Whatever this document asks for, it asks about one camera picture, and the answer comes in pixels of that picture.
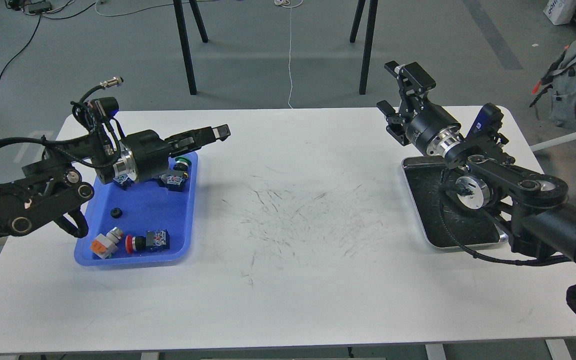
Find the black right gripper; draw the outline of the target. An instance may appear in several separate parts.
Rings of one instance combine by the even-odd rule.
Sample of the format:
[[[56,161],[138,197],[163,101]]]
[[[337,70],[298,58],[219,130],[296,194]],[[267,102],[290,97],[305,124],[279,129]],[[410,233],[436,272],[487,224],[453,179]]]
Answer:
[[[441,105],[428,103],[428,94],[437,86],[435,79],[417,62],[384,64],[397,80],[398,111],[386,100],[376,103],[386,120],[386,132],[400,145],[409,144],[423,155],[445,157],[463,142],[461,125]]]

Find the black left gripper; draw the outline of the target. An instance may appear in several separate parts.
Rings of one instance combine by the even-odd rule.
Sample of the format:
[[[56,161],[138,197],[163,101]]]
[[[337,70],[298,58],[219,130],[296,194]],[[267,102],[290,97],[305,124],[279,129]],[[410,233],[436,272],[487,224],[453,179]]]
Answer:
[[[130,175],[134,182],[150,180],[169,168],[169,158],[200,150],[203,146],[230,137],[228,124],[217,127],[192,129],[161,139],[157,132],[144,130],[128,135],[125,148],[129,150],[134,169]]]

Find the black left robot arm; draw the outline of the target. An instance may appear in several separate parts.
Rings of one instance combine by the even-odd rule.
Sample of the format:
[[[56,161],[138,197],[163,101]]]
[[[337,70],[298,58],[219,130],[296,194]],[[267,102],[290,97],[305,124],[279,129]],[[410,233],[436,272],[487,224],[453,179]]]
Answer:
[[[111,121],[119,111],[116,98],[90,99],[102,89],[122,84],[113,77],[89,89],[71,103],[73,117],[86,134],[52,141],[46,137],[6,137],[0,149],[14,144],[44,147],[41,160],[23,167],[23,178],[0,183],[0,238],[23,237],[48,223],[57,224],[78,239],[89,232],[81,207],[94,196],[90,183],[82,179],[74,163],[94,169],[97,178],[108,184],[123,175],[141,183],[157,178],[169,168],[169,158],[198,151],[205,145],[225,141],[229,126],[203,127],[161,139],[148,129],[125,135]]]

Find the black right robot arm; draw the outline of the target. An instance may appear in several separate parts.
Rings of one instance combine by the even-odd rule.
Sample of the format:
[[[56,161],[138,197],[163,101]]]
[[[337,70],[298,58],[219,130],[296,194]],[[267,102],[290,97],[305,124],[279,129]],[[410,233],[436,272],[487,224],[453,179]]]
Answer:
[[[455,245],[494,264],[576,264],[576,205],[567,201],[569,186],[558,177],[515,164],[503,150],[509,141],[500,133],[500,108],[483,105],[462,136],[457,119],[429,100],[436,82],[420,64],[389,61],[384,68],[396,79],[401,101],[398,109],[386,100],[377,108],[384,114],[387,132],[400,145],[413,145],[423,160],[441,167],[439,210],[442,201],[450,199],[460,212],[484,214],[507,235],[510,250],[527,260],[490,257],[454,238]],[[567,289],[566,303],[576,314],[576,284]]]

